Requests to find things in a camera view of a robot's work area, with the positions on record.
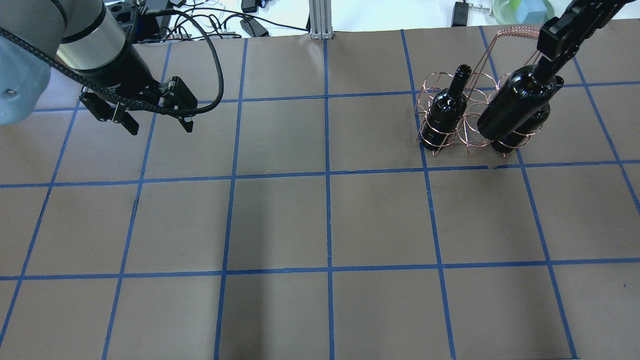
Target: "white floor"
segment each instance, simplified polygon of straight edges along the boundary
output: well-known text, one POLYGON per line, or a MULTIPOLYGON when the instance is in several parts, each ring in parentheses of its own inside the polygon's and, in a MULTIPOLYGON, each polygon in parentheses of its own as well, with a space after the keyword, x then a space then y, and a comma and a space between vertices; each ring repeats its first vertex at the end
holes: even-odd
MULTIPOLYGON (((188 0, 193 4, 205 2, 210 7, 224 7, 227 10, 241 11, 241 0, 188 0)), ((492 3, 493 0, 468 0, 469 3, 492 3)), ((557 15, 562 14, 570 0, 550 0, 557 15)), ((399 29, 448 28, 455 0, 334 0, 332 1, 332 24, 334 31, 381 31, 399 29)), ((202 11, 195 13, 221 12, 202 11)), ((304 28, 307 24, 309 3, 307 0, 271 0, 265 8, 259 8, 256 15, 273 22, 304 28)), ((640 18, 640 1, 627 4, 614 19, 640 18)), ((239 18, 228 22, 228 30, 247 37, 239 25, 239 18)), ((271 36, 297 35, 300 31, 279 28, 262 22, 271 36)), ((496 25, 495 17, 488 12, 471 9, 469 26, 496 25)))

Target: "metal post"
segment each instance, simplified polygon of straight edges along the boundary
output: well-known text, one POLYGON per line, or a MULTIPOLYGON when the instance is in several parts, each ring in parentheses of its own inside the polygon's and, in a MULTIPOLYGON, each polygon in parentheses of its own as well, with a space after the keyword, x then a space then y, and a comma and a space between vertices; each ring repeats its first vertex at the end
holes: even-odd
POLYGON ((311 38, 333 38, 331 26, 331 0, 309 0, 311 38))

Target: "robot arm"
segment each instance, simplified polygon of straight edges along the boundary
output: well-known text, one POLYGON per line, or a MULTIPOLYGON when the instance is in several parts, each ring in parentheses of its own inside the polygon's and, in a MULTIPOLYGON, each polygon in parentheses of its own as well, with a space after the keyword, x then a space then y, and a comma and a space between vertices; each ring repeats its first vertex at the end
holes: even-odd
MULTIPOLYGON (((218 70, 218 96, 197 108, 197 99, 180 78, 159 84, 152 77, 110 14, 122 6, 108 10, 102 0, 0 1, 0 125, 18 122, 33 111, 49 82, 49 64, 85 85, 80 100, 100 121, 112 120, 135 135, 138 123, 127 110, 147 110, 171 115, 191 132, 190 117, 215 108, 222 98, 222 73, 213 44, 205 37, 218 70), (53 60, 56 55, 66 67, 53 60), (160 99, 162 107, 156 105, 160 99)), ((175 13, 189 19, 177 10, 154 15, 175 13)))

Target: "wine bottle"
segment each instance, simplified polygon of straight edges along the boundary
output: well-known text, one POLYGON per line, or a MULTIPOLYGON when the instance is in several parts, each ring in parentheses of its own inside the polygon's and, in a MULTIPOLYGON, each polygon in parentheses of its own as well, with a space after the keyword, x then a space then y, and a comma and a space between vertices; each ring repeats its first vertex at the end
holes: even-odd
POLYGON ((541 76, 536 73, 536 66, 526 65, 509 77, 478 119, 477 128, 482 136, 489 140, 507 137, 562 87, 562 78, 541 76))
POLYGON ((433 99, 427 111, 427 124, 422 129, 422 145, 435 151, 446 145, 467 109, 467 97, 463 94, 471 76, 469 65, 460 65, 449 88, 442 89, 433 99))
POLYGON ((494 140, 491 143, 491 147, 493 147, 497 152, 510 154, 527 139, 527 134, 535 132, 540 128, 540 126, 542 126, 542 123, 549 118, 550 112, 551 107, 549 104, 544 105, 540 110, 533 114, 532 117, 528 118, 522 123, 522 125, 518 126, 516 131, 508 134, 503 139, 494 140))

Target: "black bottle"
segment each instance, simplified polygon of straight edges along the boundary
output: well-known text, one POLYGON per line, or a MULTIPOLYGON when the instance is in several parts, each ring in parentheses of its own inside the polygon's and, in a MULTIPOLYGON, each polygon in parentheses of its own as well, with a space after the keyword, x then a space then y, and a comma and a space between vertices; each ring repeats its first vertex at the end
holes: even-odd
POLYGON ((540 110, 536 111, 532 117, 518 126, 515 132, 508 134, 503 139, 493 141, 491 147, 503 154, 511 153, 527 139, 527 136, 522 134, 531 134, 535 130, 538 130, 540 126, 542 126, 542 123, 549 118, 550 113, 551 107, 549 104, 544 105, 540 110))
POLYGON ((505 138, 548 103, 562 87, 562 78, 538 75, 536 66, 524 66, 509 77, 478 119, 478 131, 482 136, 489 140, 505 138))
POLYGON ((438 150, 445 145, 446 139, 452 133, 465 110, 467 109, 467 97, 463 94, 465 85, 471 76, 469 65, 460 65, 456 70, 451 86, 442 89, 433 99, 433 103, 427 111, 427 122, 422 130, 422 145, 427 150, 438 150))

